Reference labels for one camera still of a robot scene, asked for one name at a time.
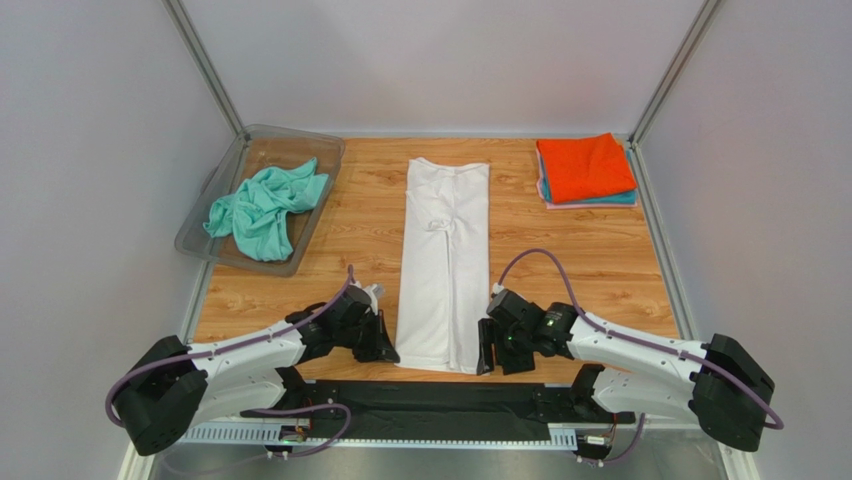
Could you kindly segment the white t shirt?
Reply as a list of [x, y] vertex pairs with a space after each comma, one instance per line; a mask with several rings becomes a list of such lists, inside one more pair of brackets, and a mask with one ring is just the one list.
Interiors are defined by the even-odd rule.
[[485, 163], [410, 160], [396, 325], [398, 366], [475, 374], [489, 303]]

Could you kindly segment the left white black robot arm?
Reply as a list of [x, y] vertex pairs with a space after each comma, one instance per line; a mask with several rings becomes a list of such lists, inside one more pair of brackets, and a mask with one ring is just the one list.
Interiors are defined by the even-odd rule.
[[111, 387], [107, 416], [148, 456], [206, 421], [300, 408], [303, 363], [335, 348], [361, 363], [398, 362], [379, 306], [383, 294], [380, 284], [354, 282], [327, 302], [230, 340], [188, 345], [163, 337]]

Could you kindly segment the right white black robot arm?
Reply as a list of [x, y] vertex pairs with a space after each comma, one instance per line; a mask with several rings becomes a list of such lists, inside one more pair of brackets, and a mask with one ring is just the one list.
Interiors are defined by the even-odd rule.
[[476, 372], [531, 372], [536, 356], [582, 362], [570, 405], [587, 419], [651, 414], [697, 425], [715, 441], [755, 452], [779, 420], [768, 407], [775, 383], [734, 338], [665, 338], [627, 328], [573, 305], [542, 308], [507, 289], [478, 323]]

